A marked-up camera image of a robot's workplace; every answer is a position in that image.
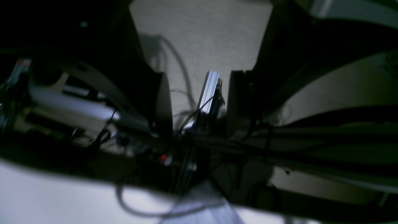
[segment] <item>floor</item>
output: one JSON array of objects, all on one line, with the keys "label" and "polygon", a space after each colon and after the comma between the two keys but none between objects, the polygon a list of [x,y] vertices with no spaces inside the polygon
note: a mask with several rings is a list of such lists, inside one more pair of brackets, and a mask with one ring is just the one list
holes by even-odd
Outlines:
[{"label": "floor", "polygon": [[[272,4],[268,0],[135,0],[130,6],[144,54],[154,70],[166,72],[173,91],[173,114],[195,108],[208,70],[220,73],[228,96],[232,70],[251,69]],[[385,55],[374,55],[337,69],[289,99],[275,124],[352,106],[391,104],[398,78],[385,69]],[[221,115],[226,113],[222,108]],[[185,118],[175,117],[179,127]],[[285,190],[349,203],[366,204],[374,191],[304,173],[274,170],[271,181]]]}]

